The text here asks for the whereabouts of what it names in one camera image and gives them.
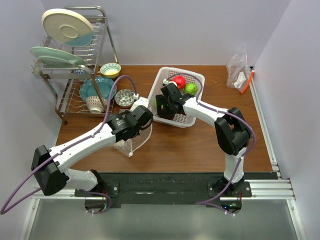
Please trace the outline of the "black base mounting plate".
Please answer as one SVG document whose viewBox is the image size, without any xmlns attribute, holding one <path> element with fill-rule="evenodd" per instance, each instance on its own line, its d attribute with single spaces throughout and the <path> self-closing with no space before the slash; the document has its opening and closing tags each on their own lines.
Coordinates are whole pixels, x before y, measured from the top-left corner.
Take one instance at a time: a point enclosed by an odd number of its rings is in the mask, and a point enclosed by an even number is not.
<svg viewBox="0 0 320 240">
<path fill-rule="evenodd" d="M 216 196 L 224 187 L 222 173 L 101 173 L 113 208 L 124 204 L 194 205 Z"/>
</svg>

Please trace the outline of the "white perforated plastic basket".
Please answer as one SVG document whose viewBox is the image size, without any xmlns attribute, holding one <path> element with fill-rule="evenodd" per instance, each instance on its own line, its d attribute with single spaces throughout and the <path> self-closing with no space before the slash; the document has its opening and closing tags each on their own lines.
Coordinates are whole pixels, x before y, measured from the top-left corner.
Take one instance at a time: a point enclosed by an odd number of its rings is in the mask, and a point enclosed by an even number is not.
<svg viewBox="0 0 320 240">
<path fill-rule="evenodd" d="M 175 68 L 175 67 L 161 67 L 155 77 L 155 80 L 153 82 L 153 85 L 151 87 L 151 90 L 148 95 L 148 100 L 149 100 L 149 105 L 148 108 L 151 110 L 151 112 L 154 115 L 154 121 L 171 125 L 174 127 L 179 127 L 179 128 L 187 128 L 191 127 L 195 124 L 196 118 L 189 116 L 189 115 L 183 115 L 176 113 L 174 115 L 173 119 L 165 119 L 161 118 L 157 114 L 157 109 L 156 109 L 156 95 L 161 95 L 161 88 L 163 87 L 163 80 L 164 79 L 172 79 L 171 76 L 179 74 L 180 76 L 183 76 L 185 78 L 186 83 L 194 83 L 197 87 L 197 92 L 195 96 L 199 94 L 198 99 L 201 100 L 202 98 L 202 90 L 201 90 L 201 84 L 204 87 L 205 85 L 205 77 L 197 72 L 185 70 L 185 69 L 180 69 L 180 68 Z"/>
</svg>

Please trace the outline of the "teal scalloped plate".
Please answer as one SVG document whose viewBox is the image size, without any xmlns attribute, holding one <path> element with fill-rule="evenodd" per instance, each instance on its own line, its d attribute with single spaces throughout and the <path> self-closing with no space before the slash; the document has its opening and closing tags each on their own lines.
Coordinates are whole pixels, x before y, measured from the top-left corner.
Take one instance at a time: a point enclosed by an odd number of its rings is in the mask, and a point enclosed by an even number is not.
<svg viewBox="0 0 320 240">
<path fill-rule="evenodd" d="M 102 97 L 106 100 L 111 96 L 111 100 L 117 93 L 117 87 L 115 86 L 113 92 L 111 92 L 114 81 L 111 78 L 107 78 L 104 76 L 97 76 L 95 78 L 98 89 L 102 95 Z M 88 97 L 97 97 L 98 94 L 95 90 L 92 79 L 87 79 L 80 87 L 79 94 L 81 99 L 86 102 Z"/>
</svg>

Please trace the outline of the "brown patterned small bowl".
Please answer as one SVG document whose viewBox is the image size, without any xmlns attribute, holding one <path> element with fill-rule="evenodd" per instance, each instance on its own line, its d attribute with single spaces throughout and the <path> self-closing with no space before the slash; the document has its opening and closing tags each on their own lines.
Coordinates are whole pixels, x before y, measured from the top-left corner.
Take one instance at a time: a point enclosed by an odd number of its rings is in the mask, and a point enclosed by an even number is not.
<svg viewBox="0 0 320 240">
<path fill-rule="evenodd" d="M 89 96 L 85 99 L 86 106 L 88 110 L 93 114 L 100 114 L 104 113 L 105 109 L 104 107 L 107 106 L 108 100 L 103 98 L 103 103 L 100 101 L 100 98 L 98 96 Z"/>
</svg>

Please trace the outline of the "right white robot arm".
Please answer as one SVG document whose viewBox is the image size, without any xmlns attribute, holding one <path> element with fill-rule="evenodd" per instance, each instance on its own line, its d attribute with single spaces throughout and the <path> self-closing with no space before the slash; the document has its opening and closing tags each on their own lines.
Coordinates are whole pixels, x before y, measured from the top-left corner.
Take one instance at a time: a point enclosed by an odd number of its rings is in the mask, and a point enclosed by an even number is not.
<svg viewBox="0 0 320 240">
<path fill-rule="evenodd" d="M 213 126 L 218 145 L 225 153 L 223 177 L 212 186 L 218 194 L 202 203 L 213 201 L 222 194 L 235 196 L 244 181 L 244 158 L 249 141 L 255 137 L 241 111 L 236 107 L 227 110 L 212 106 L 189 93 L 183 95 L 174 83 L 169 83 L 160 90 L 162 93 L 155 97 L 158 117 L 169 119 L 181 114 Z"/>
</svg>

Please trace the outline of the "clear polka dot zip bag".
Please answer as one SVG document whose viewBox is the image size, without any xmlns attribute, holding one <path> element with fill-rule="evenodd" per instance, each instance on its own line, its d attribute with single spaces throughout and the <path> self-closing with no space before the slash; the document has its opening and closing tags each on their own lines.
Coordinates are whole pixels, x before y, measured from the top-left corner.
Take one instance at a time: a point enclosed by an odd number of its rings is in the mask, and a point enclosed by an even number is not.
<svg viewBox="0 0 320 240">
<path fill-rule="evenodd" d="M 121 140 L 112 145 L 112 148 L 118 150 L 121 154 L 132 157 L 134 152 L 142 147 L 151 137 L 153 131 L 153 124 L 147 129 L 141 130 L 139 135 L 135 138 L 128 139 L 126 141 Z"/>
</svg>

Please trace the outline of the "metal dish rack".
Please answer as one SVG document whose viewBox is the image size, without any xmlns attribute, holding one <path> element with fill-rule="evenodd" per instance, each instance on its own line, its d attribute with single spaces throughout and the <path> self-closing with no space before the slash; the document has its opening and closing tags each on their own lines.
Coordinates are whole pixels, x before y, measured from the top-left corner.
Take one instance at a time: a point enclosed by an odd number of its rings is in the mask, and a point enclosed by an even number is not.
<svg viewBox="0 0 320 240">
<path fill-rule="evenodd" d="M 78 56 L 85 60 L 86 65 L 45 65 L 36 57 L 36 62 L 32 73 L 50 89 L 55 97 L 54 110 L 60 117 L 63 124 L 67 124 L 65 117 L 70 116 L 101 116 L 103 113 L 91 113 L 80 96 L 80 88 L 82 84 L 92 79 L 95 91 L 103 101 L 102 94 L 98 88 L 95 78 L 102 76 L 100 73 L 101 66 L 104 65 L 103 48 L 105 39 L 109 38 L 113 47 L 114 41 L 110 32 L 107 15 L 100 6 L 66 6 L 66 10 L 71 10 L 84 16 L 94 27 L 94 35 L 91 43 L 84 47 L 71 47 L 59 43 L 47 34 L 43 45 L 40 47 L 48 47 L 62 50 Z M 94 71 L 94 74 L 75 74 L 74 70 Z"/>
</svg>

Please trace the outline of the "green custard apple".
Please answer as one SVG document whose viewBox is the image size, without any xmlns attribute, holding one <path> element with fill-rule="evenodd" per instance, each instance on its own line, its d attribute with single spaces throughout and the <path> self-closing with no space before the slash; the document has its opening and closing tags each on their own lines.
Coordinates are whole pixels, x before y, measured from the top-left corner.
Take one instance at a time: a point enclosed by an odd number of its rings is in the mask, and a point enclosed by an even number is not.
<svg viewBox="0 0 320 240">
<path fill-rule="evenodd" d="M 190 95 L 193 95 L 195 96 L 196 93 L 198 91 L 198 87 L 195 83 L 193 82 L 190 82 L 190 83 L 187 83 L 184 87 L 184 93 L 185 94 L 190 94 Z"/>
</svg>

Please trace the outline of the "red apple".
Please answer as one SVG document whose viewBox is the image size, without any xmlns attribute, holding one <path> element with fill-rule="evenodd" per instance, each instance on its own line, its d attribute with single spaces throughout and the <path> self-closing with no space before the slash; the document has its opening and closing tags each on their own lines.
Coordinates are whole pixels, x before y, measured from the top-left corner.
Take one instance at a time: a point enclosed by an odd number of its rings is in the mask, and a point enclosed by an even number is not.
<svg viewBox="0 0 320 240">
<path fill-rule="evenodd" d="M 186 86 L 186 79 L 181 75 L 175 76 L 172 81 L 176 84 L 179 90 L 184 89 Z"/>
</svg>

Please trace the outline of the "blue patterned small dish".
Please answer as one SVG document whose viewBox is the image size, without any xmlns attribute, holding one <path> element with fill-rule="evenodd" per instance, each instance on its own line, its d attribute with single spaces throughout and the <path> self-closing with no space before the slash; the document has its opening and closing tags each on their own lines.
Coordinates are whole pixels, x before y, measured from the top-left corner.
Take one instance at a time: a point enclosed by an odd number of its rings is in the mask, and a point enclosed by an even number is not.
<svg viewBox="0 0 320 240">
<path fill-rule="evenodd" d="M 82 69 L 77 69 L 73 71 L 74 74 L 94 74 L 94 71 L 92 69 L 89 69 L 89 71 L 85 71 Z"/>
</svg>

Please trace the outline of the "clear bag with orange zipper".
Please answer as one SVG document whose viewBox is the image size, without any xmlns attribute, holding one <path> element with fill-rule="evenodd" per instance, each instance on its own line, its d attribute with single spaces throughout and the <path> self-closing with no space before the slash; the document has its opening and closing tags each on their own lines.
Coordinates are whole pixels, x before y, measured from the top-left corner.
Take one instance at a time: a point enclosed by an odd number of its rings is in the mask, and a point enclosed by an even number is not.
<svg viewBox="0 0 320 240">
<path fill-rule="evenodd" d="M 248 55 L 246 45 L 243 43 L 235 51 L 232 58 L 226 65 L 228 88 L 237 89 L 243 94 L 250 86 L 255 71 L 248 65 Z"/>
</svg>

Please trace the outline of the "cream and teal large plate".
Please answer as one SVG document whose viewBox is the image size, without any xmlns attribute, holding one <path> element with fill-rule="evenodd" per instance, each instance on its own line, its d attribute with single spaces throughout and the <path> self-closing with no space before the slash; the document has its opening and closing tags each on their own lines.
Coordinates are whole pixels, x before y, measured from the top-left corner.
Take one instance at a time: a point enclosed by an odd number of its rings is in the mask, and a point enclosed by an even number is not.
<svg viewBox="0 0 320 240">
<path fill-rule="evenodd" d="M 85 47 L 93 40 L 93 25 L 75 11 L 63 8 L 49 9 L 43 13 L 41 22 L 50 37 L 66 46 Z"/>
</svg>

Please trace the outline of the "mint green plate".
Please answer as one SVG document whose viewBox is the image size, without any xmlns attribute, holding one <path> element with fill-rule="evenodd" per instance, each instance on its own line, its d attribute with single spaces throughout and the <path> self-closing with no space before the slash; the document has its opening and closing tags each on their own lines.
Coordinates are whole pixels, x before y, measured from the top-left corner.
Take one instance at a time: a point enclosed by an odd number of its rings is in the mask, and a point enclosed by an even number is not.
<svg viewBox="0 0 320 240">
<path fill-rule="evenodd" d="M 68 53 L 63 50 L 44 46 L 32 47 L 30 53 L 41 61 L 44 65 L 50 66 L 73 66 L 86 65 L 86 61 L 79 56 Z"/>
</svg>

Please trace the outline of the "teal yellow patterned bowl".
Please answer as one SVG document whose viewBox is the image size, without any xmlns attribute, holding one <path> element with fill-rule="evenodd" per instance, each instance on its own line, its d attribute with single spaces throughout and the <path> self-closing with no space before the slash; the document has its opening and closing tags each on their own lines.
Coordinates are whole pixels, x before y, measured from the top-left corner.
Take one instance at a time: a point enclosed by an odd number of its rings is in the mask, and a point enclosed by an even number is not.
<svg viewBox="0 0 320 240">
<path fill-rule="evenodd" d="M 118 63 L 112 62 L 102 65 L 100 68 L 100 73 L 107 78 L 115 79 L 119 76 L 121 70 L 122 67 Z"/>
</svg>

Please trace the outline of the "grey leaf patterned bowl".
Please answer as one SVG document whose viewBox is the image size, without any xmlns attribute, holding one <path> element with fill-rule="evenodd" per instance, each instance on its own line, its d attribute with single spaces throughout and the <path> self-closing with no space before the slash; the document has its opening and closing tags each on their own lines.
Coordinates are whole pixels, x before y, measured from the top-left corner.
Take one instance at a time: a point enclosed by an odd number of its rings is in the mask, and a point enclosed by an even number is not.
<svg viewBox="0 0 320 240">
<path fill-rule="evenodd" d="M 116 93 L 114 100 L 118 106 L 128 108 L 131 107 L 135 101 L 134 94 L 130 89 L 122 89 Z"/>
</svg>

